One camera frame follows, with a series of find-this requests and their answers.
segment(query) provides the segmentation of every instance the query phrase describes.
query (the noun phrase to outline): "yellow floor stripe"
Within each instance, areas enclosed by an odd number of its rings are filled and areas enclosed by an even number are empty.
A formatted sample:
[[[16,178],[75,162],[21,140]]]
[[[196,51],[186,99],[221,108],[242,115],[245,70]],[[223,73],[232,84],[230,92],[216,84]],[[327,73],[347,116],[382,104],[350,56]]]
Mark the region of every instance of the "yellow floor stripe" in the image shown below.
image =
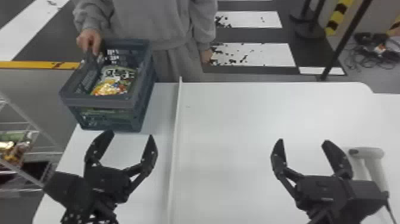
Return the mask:
[[[74,70],[78,62],[60,61],[0,61],[0,69],[63,69]]]

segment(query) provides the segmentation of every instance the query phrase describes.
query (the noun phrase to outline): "crosswalk stripe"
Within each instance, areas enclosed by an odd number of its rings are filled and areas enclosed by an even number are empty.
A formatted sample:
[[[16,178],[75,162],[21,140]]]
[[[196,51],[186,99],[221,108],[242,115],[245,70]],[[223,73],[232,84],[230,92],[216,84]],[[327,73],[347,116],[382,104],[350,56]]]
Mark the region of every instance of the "crosswalk stripe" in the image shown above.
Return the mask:
[[[0,29],[0,61],[12,60],[67,3],[68,0],[35,0]]]
[[[299,67],[300,74],[322,74],[324,67]],[[342,68],[333,67],[329,75],[344,76],[346,75]]]
[[[214,66],[296,66],[287,43],[220,43],[212,50]]]
[[[226,28],[282,28],[276,11],[219,11],[215,23]]]

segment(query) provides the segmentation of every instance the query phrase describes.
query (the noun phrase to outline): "person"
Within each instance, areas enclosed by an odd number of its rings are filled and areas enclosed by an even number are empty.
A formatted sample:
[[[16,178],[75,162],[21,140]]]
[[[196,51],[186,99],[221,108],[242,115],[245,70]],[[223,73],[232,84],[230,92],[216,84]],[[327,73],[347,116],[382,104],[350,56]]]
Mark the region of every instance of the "person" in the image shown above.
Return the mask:
[[[217,0],[79,0],[77,45],[97,55],[102,38],[151,41],[160,82],[201,82],[213,54]]]

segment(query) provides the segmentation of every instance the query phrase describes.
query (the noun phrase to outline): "metal rack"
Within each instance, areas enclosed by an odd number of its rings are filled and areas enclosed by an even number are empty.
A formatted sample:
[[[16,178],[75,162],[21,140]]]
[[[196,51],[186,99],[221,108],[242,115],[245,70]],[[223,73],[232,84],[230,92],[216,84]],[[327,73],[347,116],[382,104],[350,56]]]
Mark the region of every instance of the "metal rack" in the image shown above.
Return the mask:
[[[22,156],[21,167],[2,159],[0,152],[0,198],[19,197],[22,192],[41,191],[47,177],[57,167],[63,154],[62,147],[47,133],[39,129],[16,105],[0,92],[0,135],[5,133],[32,134],[32,149]],[[40,171],[28,170],[25,164],[44,164]]]

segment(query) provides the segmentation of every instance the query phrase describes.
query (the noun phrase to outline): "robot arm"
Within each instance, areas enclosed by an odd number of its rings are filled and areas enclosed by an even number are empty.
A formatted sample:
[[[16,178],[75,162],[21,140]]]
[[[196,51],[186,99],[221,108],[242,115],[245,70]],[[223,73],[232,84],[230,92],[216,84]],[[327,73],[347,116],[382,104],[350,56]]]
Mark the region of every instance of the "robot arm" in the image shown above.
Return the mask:
[[[293,197],[297,208],[307,212],[309,224],[361,223],[385,205],[386,194],[374,182],[352,180],[350,162],[338,146],[324,141],[322,149],[334,171],[332,176],[306,176],[288,168],[282,139],[271,153],[276,178]]]
[[[118,224],[114,213],[117,204],[125,203],[152,172],[158,150],[151,135],[138,164],[123,170],[103,166],[100,159],[113,137],[114,132],[108,130],[93,140],[85,155],[83,178],[55,172],[45,185],[43,191],[66,208],[61,223]]]

